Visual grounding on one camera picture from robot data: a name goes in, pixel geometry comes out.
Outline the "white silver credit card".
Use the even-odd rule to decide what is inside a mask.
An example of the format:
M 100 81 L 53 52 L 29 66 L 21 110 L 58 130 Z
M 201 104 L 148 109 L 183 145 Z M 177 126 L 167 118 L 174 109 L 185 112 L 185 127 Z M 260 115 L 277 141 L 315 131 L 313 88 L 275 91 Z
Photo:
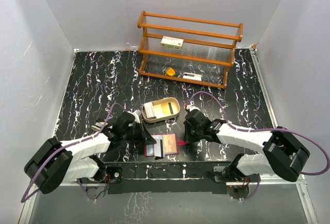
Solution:
M 154 156 L 164 158 L 164 138 L 162 135 L 153 135 L 156 143 L 154 144 Z

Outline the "red card holder wallet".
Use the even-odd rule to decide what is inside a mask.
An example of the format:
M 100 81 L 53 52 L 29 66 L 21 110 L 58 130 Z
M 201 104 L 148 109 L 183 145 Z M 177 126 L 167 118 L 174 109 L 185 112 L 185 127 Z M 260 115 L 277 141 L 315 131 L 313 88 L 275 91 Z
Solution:
M 188 144 L 184 140 L 179 140 L 177 134 L 152 135 L 152 138 L 156 143 L 144 147 L 146 157 L 163 158 L 166 155 L 177 155 L 179 154 L 178 147 Z

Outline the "gold credit card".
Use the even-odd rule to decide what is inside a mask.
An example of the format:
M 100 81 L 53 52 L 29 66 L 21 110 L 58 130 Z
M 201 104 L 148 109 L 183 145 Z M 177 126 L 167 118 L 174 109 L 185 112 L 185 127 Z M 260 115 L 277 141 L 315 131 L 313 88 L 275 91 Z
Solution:
M 178 153 L 178 145 L 177 145 L 177 135 L 176 134 L 165 134 L 164 138 L 164 154 L 165 155 L 173 155 Z

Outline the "beige oval card tray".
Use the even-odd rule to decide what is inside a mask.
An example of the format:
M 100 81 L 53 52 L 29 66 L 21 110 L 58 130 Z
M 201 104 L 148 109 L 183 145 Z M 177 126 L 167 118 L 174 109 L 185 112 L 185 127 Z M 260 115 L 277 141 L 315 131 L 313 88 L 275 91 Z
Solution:
M 155 119 L 148 119 L 146 117 L 144 107 L 142 106 L 143 119 L 147 123 L 165 121 L 168 119 L 176 118 L 179 115 L 180 105 L 176 98 L 165 98 L 151 102 L 154 105 L 154 110 L 156 114 Z

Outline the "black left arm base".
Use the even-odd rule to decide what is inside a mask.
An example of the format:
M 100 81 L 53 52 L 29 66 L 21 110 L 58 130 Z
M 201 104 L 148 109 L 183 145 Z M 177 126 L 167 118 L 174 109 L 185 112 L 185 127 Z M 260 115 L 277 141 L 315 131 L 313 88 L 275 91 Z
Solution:
M 87 173 L 86 176 L 82 178 L 78 178 L 76 182 L 82 188 L 85 195 L 89 200 L 91 200 L 94 204 L 96 204 L 98 198 L 101 194 L 105 195 L 108 192 L 110 184 L 120 183 L 122 170 L 119 168 L 108 167 L 103 161 L 101 161 L 96 155 L 91 157 L 84 158 L 82 161 L 87 162 L 88 166 L 93 166 L 93 170 L 91 173 Z M 83 186 L 82 179 L 87 178 L 89 181 L 94 183 L 104 183 L 104 190 L 99 192 L 98 195 L 93 196 L 88 192 L 88 187 Z

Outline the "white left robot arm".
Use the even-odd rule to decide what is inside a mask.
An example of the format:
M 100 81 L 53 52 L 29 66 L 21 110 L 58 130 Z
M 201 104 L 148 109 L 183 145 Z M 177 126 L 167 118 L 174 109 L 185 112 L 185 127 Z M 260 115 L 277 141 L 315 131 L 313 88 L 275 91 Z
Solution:
M 125 142 L 135 146 L 154 145 L 156 140 L 140 120 L 140 111 L 123 112 L 118 118 L 97 120 L 94 133 L 81 139 L 48 139 L 27 162 L 24 172 L 43 194 L 54 191 L 62 182 L 88 178 L 102 182 L 107 166 L 97 158 Z

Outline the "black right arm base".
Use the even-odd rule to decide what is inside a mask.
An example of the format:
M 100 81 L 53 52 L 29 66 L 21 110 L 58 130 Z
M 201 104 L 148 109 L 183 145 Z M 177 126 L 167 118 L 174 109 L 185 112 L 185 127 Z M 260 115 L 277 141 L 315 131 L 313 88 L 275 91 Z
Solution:
M 243 154 L 243 153 L 239 153 L 235 159 L 231 162 L 231 164 L 228 167 L 224 167 L 221 171 L 207 171 L 206 173 L 206 177 L 210 178 L 213 182 L 216 182 L 216 179 L 219 179 L 220 182 L 222 183 L 227 183 L 227 182 L 243 182 L 242 185 L 238 186 L 238 187 L 247 187 L 250 183 L 250 176 L 249 175 L 243 175 L 242 172 L 240 172 L 237 168 L 239 161 L 243 158 L 244 155 L 247 154 Z M 254 189 L 254 191 L 249 195 L 247 195 L 247 197 L 239 197 L 238 200 L 240 203 L 242 203 L 244 200 L 248 200 L 251 199 L 256 192 L 259 189 L 260 186 L 260 182 L 261 182 L 261 178 L 260 178 L 260 174 L 257 174 L 257 185 Z

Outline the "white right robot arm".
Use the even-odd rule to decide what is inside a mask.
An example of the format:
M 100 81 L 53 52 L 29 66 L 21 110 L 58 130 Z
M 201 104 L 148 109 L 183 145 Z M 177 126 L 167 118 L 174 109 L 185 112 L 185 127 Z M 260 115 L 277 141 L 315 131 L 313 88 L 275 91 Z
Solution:
M 213 171 L 212 175 L 219 179 L 242 181 L 253 174 L 275 174 L 283 180 L 295 182 L 310 156 L 307 148 L 284 129 L 244 132 L 242 127 L 225 120 L 209 120 L 195 107 L 187 111 L 184 125 L 184 140 L 188 143 L 204 139 L 255 151 L 253 155 L 240 153 L 229 166 Z

